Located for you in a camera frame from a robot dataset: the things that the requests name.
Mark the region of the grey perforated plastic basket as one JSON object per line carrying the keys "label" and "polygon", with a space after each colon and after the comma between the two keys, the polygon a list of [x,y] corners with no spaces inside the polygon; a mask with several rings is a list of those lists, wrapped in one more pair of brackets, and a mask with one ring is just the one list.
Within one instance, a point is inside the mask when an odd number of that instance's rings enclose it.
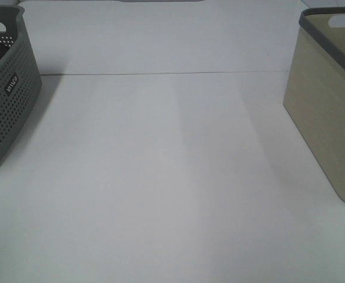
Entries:
{"label": "grey perforated plastic basket", "polygon": [[0,5],[0,163],[28,120],[42,81],[21,6]]}

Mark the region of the beige basket with grey rim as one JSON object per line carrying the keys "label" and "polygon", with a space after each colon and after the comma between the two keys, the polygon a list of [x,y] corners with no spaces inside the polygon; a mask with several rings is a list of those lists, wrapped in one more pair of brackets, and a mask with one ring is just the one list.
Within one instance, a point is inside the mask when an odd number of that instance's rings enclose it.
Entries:
{"label": "beige basket with grey rim", "polygon": [[303,10],[283,105],[345,203],[345,6]]}

